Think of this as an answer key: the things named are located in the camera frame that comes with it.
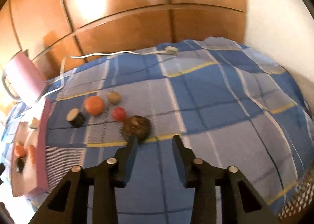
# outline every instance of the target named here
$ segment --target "gray handle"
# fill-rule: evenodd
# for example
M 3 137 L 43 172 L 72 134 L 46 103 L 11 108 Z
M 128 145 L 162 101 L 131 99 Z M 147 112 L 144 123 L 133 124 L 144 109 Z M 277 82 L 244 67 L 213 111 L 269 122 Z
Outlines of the gray handle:
M 6 78 L 6 76 L 7 76 L 7 73 L 5 72 L 5 70 L 3 70 L 3 72 L 2 72 L 2 85 L 3 85 L 4 89 L 5 89 L 5 91 L 7 91 L 7 93 L 9 94 L 9 96 L 10 96 L 14 101 L 16 101 L 16 102 L 21 102 L 22 99 L 21 99 L 20 97 L 18 97 L 18 96 L 13 95 L 13 94 L 11 93 L 10 89 L 7 87 L 7 84 L 5 83 L 5 78 Z

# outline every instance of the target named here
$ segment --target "silver bolt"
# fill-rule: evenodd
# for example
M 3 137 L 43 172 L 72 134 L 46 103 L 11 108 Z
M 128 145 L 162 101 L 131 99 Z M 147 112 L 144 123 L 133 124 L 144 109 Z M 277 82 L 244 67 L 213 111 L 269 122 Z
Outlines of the silver bolt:
M 72 167 L 72 172 L 79 172 L 82 168 L 79 165 L 75 165 Z
M 203 159 L 201 159 L 201 158 L 195 158 L 195 159 L 193 160 L 193 163 L 196 164 L 196 165 L 201 165 L 201 164 L 203 164 Z
M 237 167 L 233 166 L 233 165 L 229 167 L 229 172 L 236 173 L 236 172 L 238 172 L 238 170 L 239 169 Z
M 106 162 L 107 164 L 113 165 L 117 163 L 117 160 L 115 158 L 108 158 Z

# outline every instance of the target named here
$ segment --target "power cord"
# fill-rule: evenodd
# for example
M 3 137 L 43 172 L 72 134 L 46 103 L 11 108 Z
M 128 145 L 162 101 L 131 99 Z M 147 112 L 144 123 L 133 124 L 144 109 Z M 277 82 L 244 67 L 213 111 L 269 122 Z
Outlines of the power cord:
M 65 61 L 67 58 L 75 58 L 75 59 L 81 59 L 81 58 L 85 58 L 85 57 L 91 57 L 91 56 L 111 56 L 111 58 L 113 58 L 113 56 L 118 56 L 124 53 L 130 53 L 130 54 L 134 54 L 134 55 L 153 55 L 153 54 L 162 54 L 162 55 L 168 55 L 168 56 L 175 56 L 178 52 L 178 49 L 172 46 L 167 46 L 164 50 L 160 50 L 160 51 L 153 51 L 153 52 L 147 52 L 147 53 L 137 53 L 137 52 L 133 52 L 133 51 L 128 51 L 128 50 L 124 50 L 124 51 L 119 51 L 119 52 L 115 52 L 115 53 L 109 53 L 109 54 L 103 54 L 103 53 L 92 53 L 92 54 L 88 54 L 85 56 L 81 56 L 81 57 L 76 57 L 76 56 L 66 56 L 65 58 L 63 58 L 62 62 L 61 62 L 61 67 L 60 67 L 60 87 L 52 90 L 46 94 L 43 95 L 43 97 L 46 97 L 54 92 L 57 92 L 58 90 L 62 89 L 64 87 L 64 65 L 65 65 Z

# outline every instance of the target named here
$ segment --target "pink tray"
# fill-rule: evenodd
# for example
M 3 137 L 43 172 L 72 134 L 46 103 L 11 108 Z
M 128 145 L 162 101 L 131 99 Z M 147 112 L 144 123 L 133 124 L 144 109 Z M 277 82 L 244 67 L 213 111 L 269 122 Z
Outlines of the pink tray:
M 26 198 L 30 198 L 47 191 L 49 188 L 46 175 L 46 129 L 50 105 L 48 99 L 41 99 L 34 107 L 26 111 L 18 125 L 13 140 L 14 146 L 18 141 L 22 141 L 25 149 L 32 144 L 37 150 L 35 154 L 36 164 L 33 166 L 28 154 L 26 154 L 23 172 L 17 173 L 15 171 L 17 156 L 14 154 L 13 147 L 10 171 L 13 197 L 24 195 Z M 28 127 L 28 121 L 33 117 L 40 120 L 38 129 Z

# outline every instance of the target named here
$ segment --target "checkered fabric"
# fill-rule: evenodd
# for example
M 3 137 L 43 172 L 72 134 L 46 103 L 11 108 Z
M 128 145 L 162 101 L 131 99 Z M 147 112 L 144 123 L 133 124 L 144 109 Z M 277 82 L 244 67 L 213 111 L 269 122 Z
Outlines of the checkered fabric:
M 116 189 L 119 223 L 190 222 L 194 190 L 179 181 L 174 134 L 211 165 L 239 167 L 275 214 L 290 200 L 314 158 L 311 114 L 290 74 L 269 57 L 225 38 L 165 43 L 147 51 L 166 46 L 178 48 L 177 56 L 102 57 L 67 72 L 65 87 L 48 96 L 53 103 L 46 138 L 49 191 L 30 200 L 34 210 L 73 165 L 95 166 L 126 144 L 121 124 L 111 117 L 110 91 L 122 96 L 120 106 L 128 115 L 145 116 L 153 127 L 138 149 L 130 182 Z M 50 83 L 48 91 L 60 80 Z M 107 104 L 98 117 L 83 108 L 91 95 Z M 25 107 L 13 108 L 2 136 L 7 170 L 10 142 Z M 80 128 L 65 119 L 72 108 L 86 117 Z M 93 187 L 89 195 L 91 223 Z M 217 204 L 221 223 L 219 189 Z

